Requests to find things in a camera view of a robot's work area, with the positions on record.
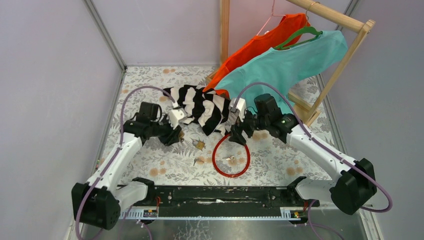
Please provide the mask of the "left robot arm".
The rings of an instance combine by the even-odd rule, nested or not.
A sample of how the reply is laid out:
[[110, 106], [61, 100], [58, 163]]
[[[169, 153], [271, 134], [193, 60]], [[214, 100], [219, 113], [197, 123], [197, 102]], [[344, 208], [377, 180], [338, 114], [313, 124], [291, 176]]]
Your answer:
[[123, 123], [113, 152], [85, 183], [74, 185], [71, 198], [76, 222], [110, 230], [123, 210], [138, 202], [148, 206], [156, 201], [152, 180], [136, 177], [125, 186], [118, 185], [130, 161], [147, 140], [158, 138], [165, 146], [180, 142], [180, 122], [186, 118], [186, 112], [177, 103], [164, 118], [159, 117], [161, 112], [158, 104], [142, 102], [133, 118]]

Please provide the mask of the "red cable lock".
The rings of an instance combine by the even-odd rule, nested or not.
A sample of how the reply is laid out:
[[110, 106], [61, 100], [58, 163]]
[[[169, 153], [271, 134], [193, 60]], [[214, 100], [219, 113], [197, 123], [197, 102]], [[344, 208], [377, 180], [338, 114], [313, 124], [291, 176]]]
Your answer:
[[215, 145], [215, 147], [214, 147], [214, 149], [213, 149], [213, 152], [212, 152], [212, 164], [213, 164], [213, 167], [214, 167], [214, 169], [220, 174], [220, 175], [222, 175], [222, 176], [224, 176], [224, 177], [227, 177], [227, 178], [237, 178], [237, 177], [240, 177], [240, 176], [242, 176], [248, 169], [249, 169], [249, 166], [250, 166], [250, 164], [251, 164], [251, 153], [250, 153], [250, 149], [249, 149], [249, 147], [246, 145], [246, 144], [244, 144], [243, 146], [244, 146], [244, 149], [245, 149], [245, 152], [246, 152], [246, 164], [245, 164], [245, 166], [244, 166], [244, 168], [240, 171], [240, 172], [238, 172], [238, 173], [226, 173], [226, 172], [224, 172], [224, 171], [222, 171], [219, 167], [218, 167], [218, 165], [217, 165], [217, 163], [216, 163], [216, 156], [217, 156], [217, 151], [218, 151], [218, 148], [220, 147], [220, 145], [224, 142], [224, 140], [226, 140], [227, 138], [229, 138], [231, 136], [231, 134], [230, 133], [228, 133], [228, 134], [226, 134], [225, 136], [223, 136], [222, 138], [221, 138], [221, 140]]

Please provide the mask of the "small brass padlock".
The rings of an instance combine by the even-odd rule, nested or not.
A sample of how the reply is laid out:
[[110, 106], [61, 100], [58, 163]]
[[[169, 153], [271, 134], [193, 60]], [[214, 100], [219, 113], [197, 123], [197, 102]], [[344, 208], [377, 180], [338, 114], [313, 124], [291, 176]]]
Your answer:
[[200, 151], [203, 151], [203, 149], [205, 148], [205, 142], [203, 142], [202, 140], [193, 139], [192, 144], [196, 149], [198, 149]]

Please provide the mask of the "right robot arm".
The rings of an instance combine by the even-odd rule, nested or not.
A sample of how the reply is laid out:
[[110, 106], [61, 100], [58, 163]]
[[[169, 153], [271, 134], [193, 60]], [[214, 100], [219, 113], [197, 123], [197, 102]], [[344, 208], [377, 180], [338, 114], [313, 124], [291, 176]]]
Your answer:
[[251, 113], [243, 98], [233, 98], [229, 110], [237, 114], [229, 140], [245, 144], [242, 133], [252, 137], [254, 131], [266, 130], [271, 136], [293, 147], [319, 165], [329, 180], [299, 177], [290, 184], [287, 201], [293, 206], [305, 200], [332, 202], [339, 210], [353, 215], [377, 193], [373, 164], [363, 158], [356, 160], [332, 147], [291, 113], [282, 113], [269, 93], [255, 98], [257, 113]]

